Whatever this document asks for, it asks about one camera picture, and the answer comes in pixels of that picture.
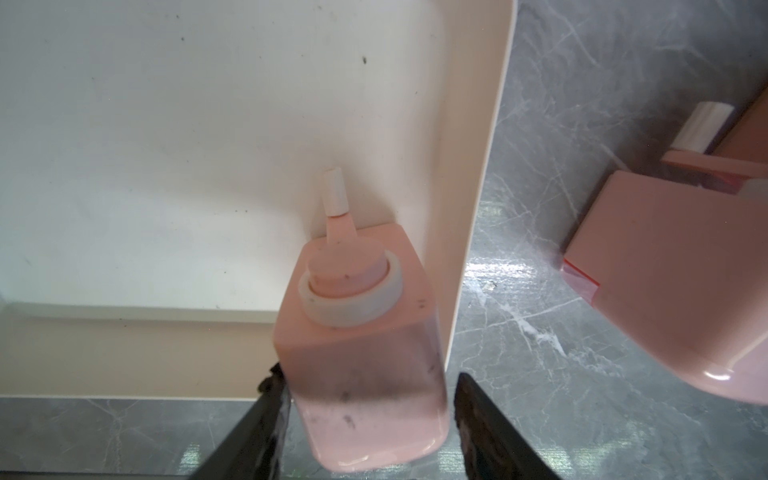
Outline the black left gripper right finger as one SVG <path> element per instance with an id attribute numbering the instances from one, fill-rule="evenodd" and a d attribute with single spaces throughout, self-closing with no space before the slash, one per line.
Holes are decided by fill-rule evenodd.
<path id="1" fill-rule="evenodd" d="M 559 480 L 503 412 L 467 373 L 458 376 L 455 421 L 471 480 Z"/>

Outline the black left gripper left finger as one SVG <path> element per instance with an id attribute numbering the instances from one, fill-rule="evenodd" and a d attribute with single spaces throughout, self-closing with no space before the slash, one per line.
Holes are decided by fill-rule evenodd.
<path id="1" fill-rule="evenodd" d="M 291 412 L 291 394 L 279 364 L 258 386 L 259 398 L 217 449 L 191 475 L 193 479 L 275 480 Z"/>

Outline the pink pencil sharpener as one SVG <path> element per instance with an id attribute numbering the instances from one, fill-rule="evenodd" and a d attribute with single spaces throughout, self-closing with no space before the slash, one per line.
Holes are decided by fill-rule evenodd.
<path id="1" fill-rule="evenodd" d="M 326 171 L 326 234 L 300 252 L 273 344 L 314 458 L 349 473 L 436 451 L 449 408 L 438 307 L 396 223 L 359 229 Z"/>
<path id="2" fill-rule="evenodd" d="M 767 100 L 696 106 L 665 164 L 693 186 L 612 173 L 568 244 L 565 282 L 681 380 L 767 401 Z"/>

